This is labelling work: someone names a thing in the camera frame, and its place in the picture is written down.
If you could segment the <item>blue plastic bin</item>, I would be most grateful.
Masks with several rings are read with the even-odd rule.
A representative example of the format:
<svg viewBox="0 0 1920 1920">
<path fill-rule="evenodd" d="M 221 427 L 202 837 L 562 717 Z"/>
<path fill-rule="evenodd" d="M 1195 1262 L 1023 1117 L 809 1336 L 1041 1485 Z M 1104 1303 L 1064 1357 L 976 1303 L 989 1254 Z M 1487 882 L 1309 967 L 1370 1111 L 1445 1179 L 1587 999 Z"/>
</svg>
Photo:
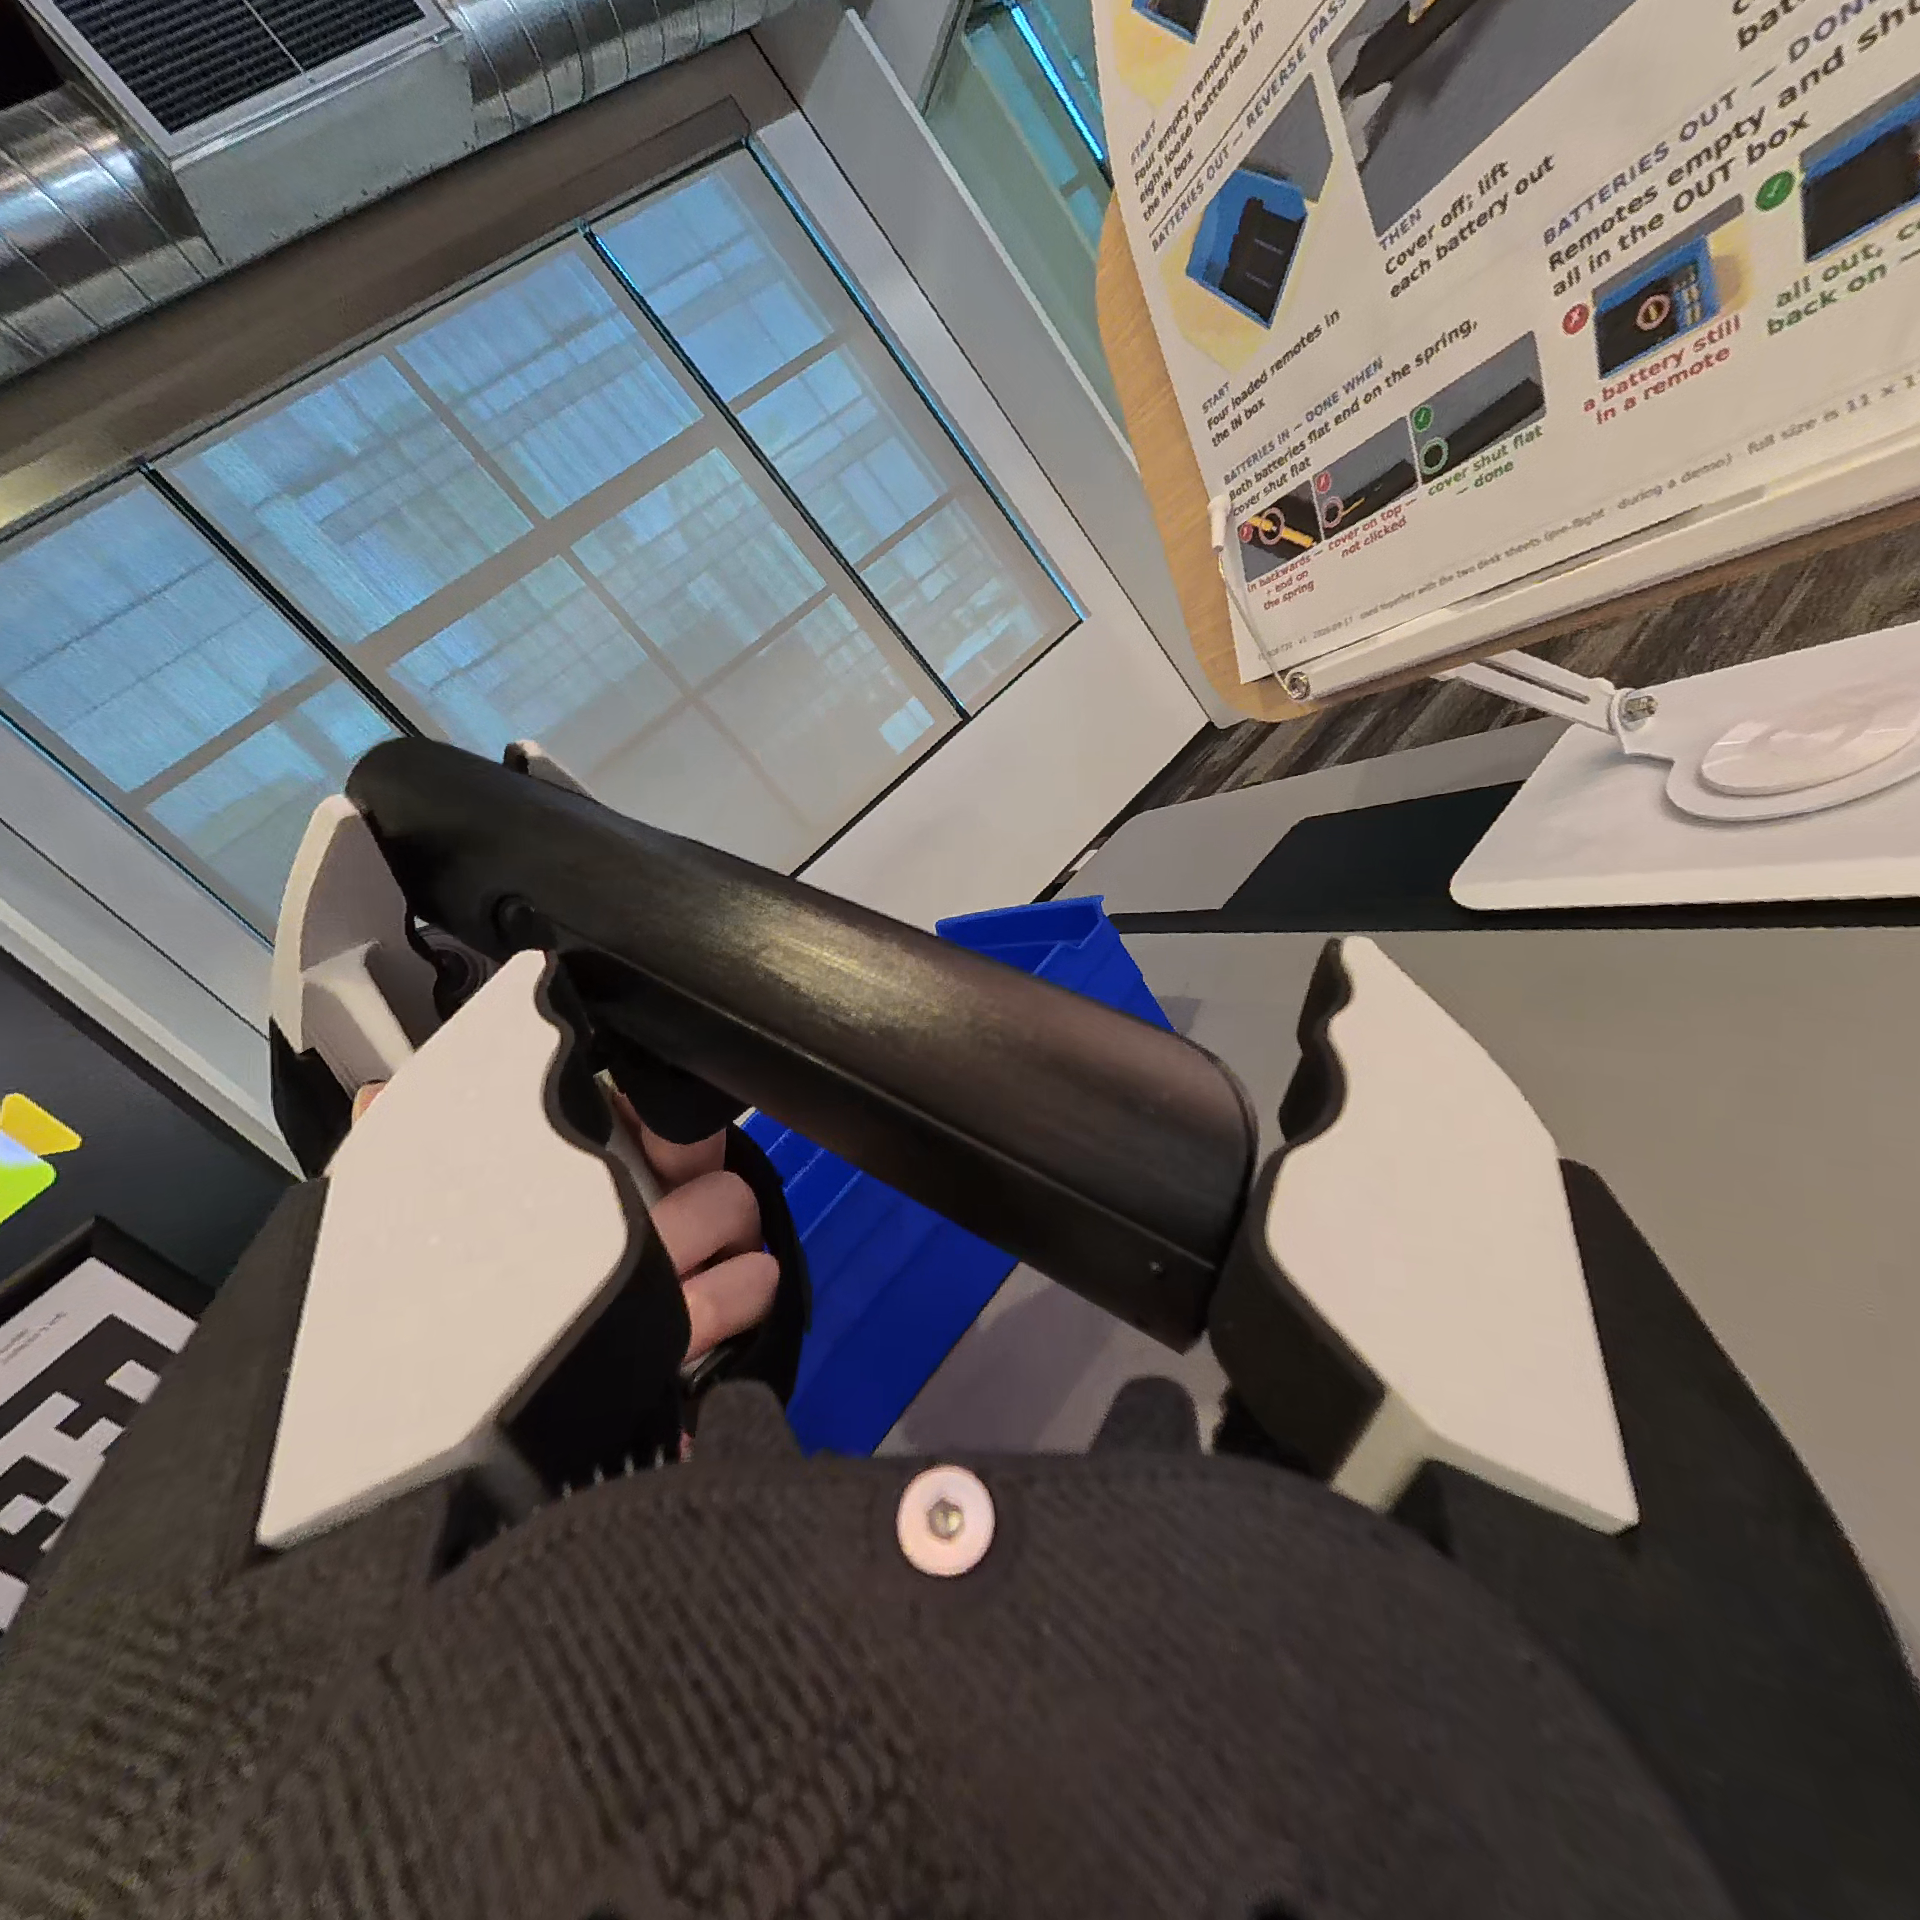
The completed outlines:
<svg viewBox="0 0 1920 1920">
<path fill-rule="evenodd" d="M 943 918 L 937 934 L 1171 1029 L 1099 895 Z M 1018 1262 L 896 1188 L 752 1111 L 807 1262 L 809 1319 L 786 1419 L 805 1453 L 869 1455 L 989 1304 Z"/>
</svg>

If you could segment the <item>white air vent grille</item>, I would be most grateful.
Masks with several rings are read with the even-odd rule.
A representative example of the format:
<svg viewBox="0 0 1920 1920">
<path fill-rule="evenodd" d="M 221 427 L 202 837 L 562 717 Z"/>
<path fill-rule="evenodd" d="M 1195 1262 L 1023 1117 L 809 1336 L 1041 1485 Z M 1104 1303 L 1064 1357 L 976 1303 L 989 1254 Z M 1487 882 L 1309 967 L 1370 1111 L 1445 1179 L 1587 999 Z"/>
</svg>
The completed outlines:
<svg viewBox="0 0 1920 1920">
<path fill-rule="evenodd" d="M 168 158 L 459 42 L 444 7 L 419 3 L 28 3 L 26 11 Z"/>
</svg>

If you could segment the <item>black framed marker sign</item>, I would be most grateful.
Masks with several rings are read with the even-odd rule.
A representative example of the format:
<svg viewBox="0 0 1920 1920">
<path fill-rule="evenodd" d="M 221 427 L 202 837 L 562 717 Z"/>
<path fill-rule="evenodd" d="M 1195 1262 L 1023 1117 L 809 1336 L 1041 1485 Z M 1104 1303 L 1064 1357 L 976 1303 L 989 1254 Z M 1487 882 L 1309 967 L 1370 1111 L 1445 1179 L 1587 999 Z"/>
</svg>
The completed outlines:
<svg viewBox="0 0 1920 1920">
<path fill-rule="evenodd" d="M 3 1628 L 211 1298 L 104 1216 L 3 1285 Z"/>
</svg>

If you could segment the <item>person's left hand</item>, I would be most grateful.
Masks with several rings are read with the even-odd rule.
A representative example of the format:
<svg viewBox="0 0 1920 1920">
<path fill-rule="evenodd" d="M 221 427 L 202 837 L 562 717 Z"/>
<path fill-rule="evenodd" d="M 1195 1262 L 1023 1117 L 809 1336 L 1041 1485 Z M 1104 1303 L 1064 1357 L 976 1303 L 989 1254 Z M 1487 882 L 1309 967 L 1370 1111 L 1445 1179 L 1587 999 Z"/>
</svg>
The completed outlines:
<svg viewBox="0 0 1920 1920">
<path fill-rule="evenodd" d="M 765 1250 L 761 1204 L 727 1167 L 725 1136 L 671 1143 L 640 1127 L 640 1151 L 657 1178 L 657 1234 L 679 1276 L 688 1314 L 684 1366 L 752 1331 L 773 1309 L 779 1267 Z"/>
</svg>

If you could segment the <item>printed instruction poster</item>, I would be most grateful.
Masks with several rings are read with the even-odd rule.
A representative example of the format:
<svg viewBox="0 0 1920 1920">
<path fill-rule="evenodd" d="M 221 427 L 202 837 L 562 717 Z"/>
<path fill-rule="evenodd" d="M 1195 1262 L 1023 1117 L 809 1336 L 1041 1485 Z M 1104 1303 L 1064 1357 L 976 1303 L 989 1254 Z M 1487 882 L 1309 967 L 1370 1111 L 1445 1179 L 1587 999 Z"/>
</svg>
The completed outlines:
<svg viewBox="0 0 1920 1920">
<path fill-rule="evenodd" d="M 1216 679 L 1359 685 L 1916 495 L 1917 5 L 1093 19 Z"/>
</svg>

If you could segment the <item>white sign stand base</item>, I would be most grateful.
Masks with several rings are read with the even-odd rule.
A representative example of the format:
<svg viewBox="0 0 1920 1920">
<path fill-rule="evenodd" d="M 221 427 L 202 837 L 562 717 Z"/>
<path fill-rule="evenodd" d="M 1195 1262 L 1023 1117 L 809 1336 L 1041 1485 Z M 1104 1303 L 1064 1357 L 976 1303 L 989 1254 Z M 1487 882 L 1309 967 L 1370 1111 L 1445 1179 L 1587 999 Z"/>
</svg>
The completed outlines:
<svg viewBox="0 0 1920 1920">
<path fill-rule="evenodd" d="M 1447 682 L 1569 722 L 1457 868 L 1467 909 L 1916 898 L 1914 621 L 1658 688 L 1533 653 Z"/>
</svg>

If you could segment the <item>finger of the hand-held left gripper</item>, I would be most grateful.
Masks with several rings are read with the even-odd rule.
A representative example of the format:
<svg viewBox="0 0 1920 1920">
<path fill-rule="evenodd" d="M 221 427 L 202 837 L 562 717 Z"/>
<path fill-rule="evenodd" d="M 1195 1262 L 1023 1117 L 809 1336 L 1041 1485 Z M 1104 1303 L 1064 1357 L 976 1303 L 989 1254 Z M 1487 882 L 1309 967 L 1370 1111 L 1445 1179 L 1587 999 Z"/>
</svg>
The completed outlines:
<svg viewBox="0 0 1920 1920">
<path fill-rule="evenodd" d="M 427 962 L 364 814 L 316 805 L 285 880 L 272 946 L 271 1056 L 276 1117 L 347 1117 L 427 1037 Z"/>
</svg>

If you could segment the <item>slim silver air duct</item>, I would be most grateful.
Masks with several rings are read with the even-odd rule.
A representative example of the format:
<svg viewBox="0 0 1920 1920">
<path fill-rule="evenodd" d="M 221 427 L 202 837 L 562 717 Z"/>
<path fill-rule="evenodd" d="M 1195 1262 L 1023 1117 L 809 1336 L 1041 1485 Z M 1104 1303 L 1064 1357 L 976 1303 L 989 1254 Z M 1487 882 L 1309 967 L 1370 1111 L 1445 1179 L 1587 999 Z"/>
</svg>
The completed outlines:
<svg viewBox="0 0 1920 1920">
<path fill-rule="evenodd" d="M 785 11 L 760 3 L 439 7 L 458 46 L 168 158 L 17 5 L 33 48 L 61 77 L 4 106 L 4 379 Z"/>
</svg>

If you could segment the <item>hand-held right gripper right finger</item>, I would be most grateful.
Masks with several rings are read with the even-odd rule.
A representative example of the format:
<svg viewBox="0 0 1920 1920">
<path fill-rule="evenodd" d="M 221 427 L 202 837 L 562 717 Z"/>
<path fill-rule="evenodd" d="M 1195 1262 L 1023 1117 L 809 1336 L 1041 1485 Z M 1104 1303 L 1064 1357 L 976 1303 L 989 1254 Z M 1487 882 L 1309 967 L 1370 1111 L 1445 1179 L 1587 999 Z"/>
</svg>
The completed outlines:
<svg viewBox="0 0 1920 1920">
<path fill-rule="evenodd" d="M 1212 1307 L 1236 1403 L 1377 1512 L 1451 1467 L 1597 1534 L 1642 1519 L 1556 1144 L 1368 936 L 1331 939 L 1281 1148 Z"/>
</svg>

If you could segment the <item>black remote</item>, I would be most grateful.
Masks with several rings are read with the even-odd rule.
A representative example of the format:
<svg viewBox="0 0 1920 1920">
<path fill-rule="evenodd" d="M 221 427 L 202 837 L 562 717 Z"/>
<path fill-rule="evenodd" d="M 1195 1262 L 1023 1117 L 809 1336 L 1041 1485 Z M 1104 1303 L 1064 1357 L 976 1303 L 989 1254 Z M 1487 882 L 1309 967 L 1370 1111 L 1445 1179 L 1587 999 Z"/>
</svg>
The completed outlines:
<svg viewBox="0 0 1920 1920">
<path fill-rule="evenodd" d="M 1188 1039 L 866 904 L 425 739 L 356 762 L 408 904 L 540 944 L 589 1015 L 1184 1351 L 1257 1125 Z"/>
</svg>

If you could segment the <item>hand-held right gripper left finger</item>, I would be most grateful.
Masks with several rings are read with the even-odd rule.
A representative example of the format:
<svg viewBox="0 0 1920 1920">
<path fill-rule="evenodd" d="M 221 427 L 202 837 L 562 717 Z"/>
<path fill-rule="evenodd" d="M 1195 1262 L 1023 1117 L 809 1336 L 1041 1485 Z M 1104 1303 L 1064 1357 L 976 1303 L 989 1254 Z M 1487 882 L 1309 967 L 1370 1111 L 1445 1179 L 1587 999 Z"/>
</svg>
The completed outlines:
<svg viewBox="0 0 1920 1920">
<path fill-rule="evenodd" d="M 476 1476 L 512 1517 L 679 1452 L 666 1198 L 560 959 L 519 952 L 399 1069 L 327 1178 L 256 1542 Z"/>
</svg>

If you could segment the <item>large window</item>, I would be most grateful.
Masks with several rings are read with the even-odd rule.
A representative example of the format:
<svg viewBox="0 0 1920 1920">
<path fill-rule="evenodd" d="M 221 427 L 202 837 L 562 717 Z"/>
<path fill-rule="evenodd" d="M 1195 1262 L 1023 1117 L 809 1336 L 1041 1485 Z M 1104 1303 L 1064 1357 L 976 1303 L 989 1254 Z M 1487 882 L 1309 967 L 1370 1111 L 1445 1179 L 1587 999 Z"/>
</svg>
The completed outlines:
<svg viewBox="0 0 1920 1920">
<path fill-rule="evenodd" d="M 1084 611 L 749 147 L 4 542 L 4 730 L 272 934 L 377 743 L 793 874 Z"/>
</svg>

